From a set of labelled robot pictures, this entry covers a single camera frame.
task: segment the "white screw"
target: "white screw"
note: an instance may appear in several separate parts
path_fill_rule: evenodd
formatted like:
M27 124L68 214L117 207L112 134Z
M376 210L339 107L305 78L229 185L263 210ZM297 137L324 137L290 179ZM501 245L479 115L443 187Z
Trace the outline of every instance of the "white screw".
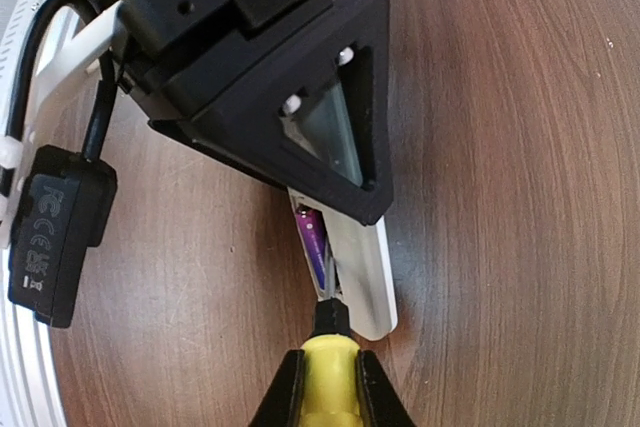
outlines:
M347 65L349 62L353 60L356 53L353 51L351 47L345 47L338 54L338 65L342 67L343 65Z
M302 99L299 95L293 94L284 102L282 112L287 116L293 115L300 107L302 107Z

